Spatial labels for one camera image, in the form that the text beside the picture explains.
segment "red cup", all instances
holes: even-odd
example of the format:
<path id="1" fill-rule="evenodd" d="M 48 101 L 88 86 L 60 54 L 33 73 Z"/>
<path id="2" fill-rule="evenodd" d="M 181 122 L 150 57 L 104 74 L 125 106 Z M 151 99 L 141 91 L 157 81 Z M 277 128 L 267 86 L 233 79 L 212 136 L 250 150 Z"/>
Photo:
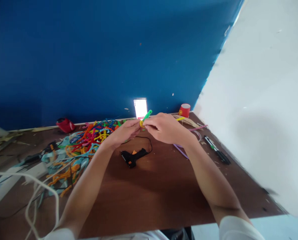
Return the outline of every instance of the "red cup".
<path id="1" fill-rule="evenodd" d="M 190 105 L 184 103 L 181 105 L 178 115 L 188 118 L 190 113 Z"/>
<path id="2" fill-rule="evenodd" d="M 65 133 L 71 133 L 76 128 L 76 126 L 67 118 L 59 118 L 56 124 Z"/>

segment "black glue gun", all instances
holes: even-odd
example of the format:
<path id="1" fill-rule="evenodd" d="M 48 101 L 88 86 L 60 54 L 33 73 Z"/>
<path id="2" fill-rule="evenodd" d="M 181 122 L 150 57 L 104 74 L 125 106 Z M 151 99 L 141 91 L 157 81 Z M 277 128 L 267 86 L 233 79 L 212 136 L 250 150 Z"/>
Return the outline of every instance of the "black glue gun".
<path id="1" fill-rule="evenodd" d="M 127 151 L 121 152 L 121 156 L 123 157 L 123 159 L 125 160 L 125 162 L 129 168 L 135 167 L 137 159 L 139 159 L 143 156 L 146 156 L 147 154 L 148 154 L 148 152 L 144 148 L 142 148 L 136 154 L 131 154 L 131 153 L 128 153 Z"/>

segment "white wall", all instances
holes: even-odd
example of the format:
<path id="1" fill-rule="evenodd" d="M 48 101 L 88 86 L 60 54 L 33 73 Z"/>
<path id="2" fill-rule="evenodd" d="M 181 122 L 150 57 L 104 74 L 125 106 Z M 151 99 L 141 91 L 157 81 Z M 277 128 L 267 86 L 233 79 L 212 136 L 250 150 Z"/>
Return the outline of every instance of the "white wall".
<path id="1" fill-rule="evenodd" d="M 248 0 L 194 112 L 298 216 L 298 0 Z"/>

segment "white cable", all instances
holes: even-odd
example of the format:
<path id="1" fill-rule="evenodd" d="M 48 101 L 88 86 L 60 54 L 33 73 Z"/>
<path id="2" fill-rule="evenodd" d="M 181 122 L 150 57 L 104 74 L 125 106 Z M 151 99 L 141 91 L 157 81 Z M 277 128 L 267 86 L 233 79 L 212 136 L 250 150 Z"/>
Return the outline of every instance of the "white cable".
<path id="1" fill-rule="evenodd" d="M 69 164 L 72 163 L 73 160 L 75 160 L 75 158 L 72 158 L 72 160 L 71 160 L 69 163 L 67 163 L 67 165 L 65 165 L 64 167 L 59 168 L 54 174 L 50 175 L 50 176 L 49 176 L 48 178 L 46 178 L 42 183 L 45 183 L 45 182 L 48 181 L 50 178 L 52 178 L 54 175 L 56 175 L 57 173 L 59 173 L 60 171 L 62 171 L 63 169 L 65 169 Z M 33 199 L 34 199 L 34 197 L 36 196 L 37 192 L 39 191 L 40 187 L 41 187 L 41 185 L 39 185 L 39 186 L 37 187 L 37 189 L 34 191 L 34 193 L 32 194 L 32 197 L 31 197 L 31 199 L 30 199 L 30 201 L 29 201 L 29 203 L 28 203 L 28 206 L 27 206 L 27 208 L 26 208 L 26 214 L 27 214 L 27 212 L 29 212 L 29 207 L 30 207 L 30 205 L 31 205 L 31 203 L 32 203 L 32 201 L 33 201 Z M 30 220 L 29 218 L 27 219 L 27 221 L 28 221 L 28 223 L 29 223 L 30 226 L 33 225 L 33 223 L 31 222 L 31 220 Z M 57 202 L 56 202 L 56 224 L 55 224 L 54 228 L 52 229 L 52 231 L 57 227 L 58 223 L 59 223 L 59 204 L 57 205 Z"/>
<path id="2" fill-rule="evenodd" d="M 34 214 L 33 214 L 33 224 L 36 223 L 36 217 L 37 217 L 37 200 L 35 201 L 35 210 L 34 210 Z M 32 229 L 30 228 L 30 231 L 28 232 L 25 240 L 27 240 L 29 238 L 31 232 L 32 232 Z"/>
<path id="3" fill-rule="evenodd" d="M 8 173 L 8 172 L 0 172 L 0 175 L 15 175 L 15 176 L 23 176 L 23 177 L 29 177 L 31 178 L 33 181 L 35 181 L 36 183 L 39 184 L 39 187 L 36 189 L 36 191 L 34 192 L 34 194 L 32 195 L 33 197 L 36 195 L 37 193 L 37 190 L 43 186 L 44 188 L 48 189 L 50 192 L 53 193 L 53 195 L 55 195 L 55 198 L 56 198 L 56 224 L 55 224 L 55 227 L 58 225 L 59 223 L 59 196 L 57 194 L 57 192 L 52 189 L 51 187 L 47 186 L 46 184 L 44 184 L 43 182 L 41 182 L 40 180 L 38 180 L 37 178 L 31 176 L 30 174 L 26 174 L 26 173 Z M 28 206 L 26 208 L 26 213 L 25 213 L 25 217 L 26 217 L 26 220 L 29 224 L 29 226 L 31 227 L 36 239 L 40 239 L 39 238 L 39 235 L 38 235 L 38 232 L 34 226 L 34 224 L 31 222 L 30 218 L 29 218 L 29 207 L 30 207 L 30 204 L 32 202 L 33 198 L 30 199 L 29 203 L 28 203 Z"/>

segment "marker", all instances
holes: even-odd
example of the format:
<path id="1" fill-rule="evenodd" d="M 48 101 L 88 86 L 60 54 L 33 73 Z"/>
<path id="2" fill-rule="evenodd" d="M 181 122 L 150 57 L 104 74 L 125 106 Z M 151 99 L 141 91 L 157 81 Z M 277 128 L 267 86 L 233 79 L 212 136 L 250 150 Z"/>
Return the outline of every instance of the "marker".
<path id="1" fill-rule="evenodd" d="M 212 141 L 205 135 L 203 138 L 209 143 L 210 147 L 215 150 L 218 157 L 220 157 L 221 161 L 227 165 L 231 164 L 230 160 L 224 155 L 215 145 L 212 144 Z"/>

